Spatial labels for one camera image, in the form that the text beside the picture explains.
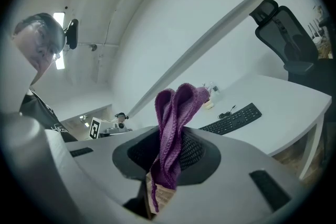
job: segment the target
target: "wooden floor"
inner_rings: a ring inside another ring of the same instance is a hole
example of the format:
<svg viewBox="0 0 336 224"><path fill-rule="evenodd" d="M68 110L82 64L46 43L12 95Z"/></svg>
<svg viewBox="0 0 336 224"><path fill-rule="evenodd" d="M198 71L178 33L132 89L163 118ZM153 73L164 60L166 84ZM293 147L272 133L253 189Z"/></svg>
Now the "wooden floor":
<svg viewBox="0 0 336 224"><path fill-rule="evenodd" d="M289 148L273 156L273 158L282 163L284 166L286 166L290 173L296 174L303 155L303 151L305 150L304 147L306 145L306 141L307 137L304 136ZM336 124L332 124L328 126L328 145L327 145L328 154L331 154L332 151L334 150L335 143L336 143ZM319 180L321 174L323 173L323 168L321 166L321 161L323 159L323 150L324 150L323 138L321 137L314 159L305 177L302 180L302 183L307 187L313 186ZM156 214L151 198L152 185L150 174L147 175L146 182L147 182L150 209L152 213ZM175 191L164 188L160 185L157 186L158 187L156 190L156 200L157 203L159 204L159 210L161 210L172 198Z"/></svg>

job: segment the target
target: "purple cloth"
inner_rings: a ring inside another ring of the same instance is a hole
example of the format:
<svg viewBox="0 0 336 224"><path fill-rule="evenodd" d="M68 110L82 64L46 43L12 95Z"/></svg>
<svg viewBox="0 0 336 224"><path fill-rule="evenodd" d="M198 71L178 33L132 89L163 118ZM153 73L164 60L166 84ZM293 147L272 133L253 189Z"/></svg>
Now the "purple cloth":
<svg viewBox="0 0 336 224"><path fill-rule="evenodd" d="M176 91L166 89L155 99L156 116L160 130L160 152L151 167L152 199L155 211L159 212L155 199L156 185L176 189L176 180L181 173L179 155L182 147L181 130L209 99L204 87L195 88L184 83Z"/></svg>

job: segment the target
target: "black shirt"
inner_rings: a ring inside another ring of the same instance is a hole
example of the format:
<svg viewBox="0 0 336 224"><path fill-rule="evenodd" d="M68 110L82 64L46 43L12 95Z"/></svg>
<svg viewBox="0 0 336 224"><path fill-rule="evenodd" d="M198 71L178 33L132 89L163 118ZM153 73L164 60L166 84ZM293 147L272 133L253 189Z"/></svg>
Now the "black shirt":
<svg viewBox="0 0 336 224"><path fill-rule="evenodd" d="M20 112L25 116L30 116L37 120L45 129L57 131L62 136L64 142L77 141L59 122L54 111L37 94L25 95Z"/></svg>

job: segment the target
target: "cable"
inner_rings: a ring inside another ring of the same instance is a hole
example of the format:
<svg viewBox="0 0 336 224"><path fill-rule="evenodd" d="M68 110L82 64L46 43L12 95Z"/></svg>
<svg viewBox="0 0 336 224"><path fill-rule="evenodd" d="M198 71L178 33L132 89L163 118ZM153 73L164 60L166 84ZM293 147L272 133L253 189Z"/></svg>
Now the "cable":
<svg viewBox="0 0 336 224"><path fill-rule="evenodd" d="M219 114L217 118L219 118L219 119L221 120L221 119L224 119L224 118L230 116L230 115L231 115L231 111L232 111L232 109L234 109L235 107L236 107L236 105L234 105L234 106L231 108L230 111L227 111L227 112L225 112L225 113L221 113L221 114Z"/></svg>

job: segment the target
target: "chair armrest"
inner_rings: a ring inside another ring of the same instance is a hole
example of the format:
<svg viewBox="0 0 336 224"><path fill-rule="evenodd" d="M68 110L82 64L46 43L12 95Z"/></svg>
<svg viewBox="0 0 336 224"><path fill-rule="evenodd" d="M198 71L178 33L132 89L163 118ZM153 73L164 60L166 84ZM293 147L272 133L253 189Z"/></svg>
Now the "chair armrest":
<svg viewBox="0 0 336 224"><path fill-rule="evenodd" d="M283 68L290 73L305 76L314 69L314 64L312 62L288 61Z"/></svg>

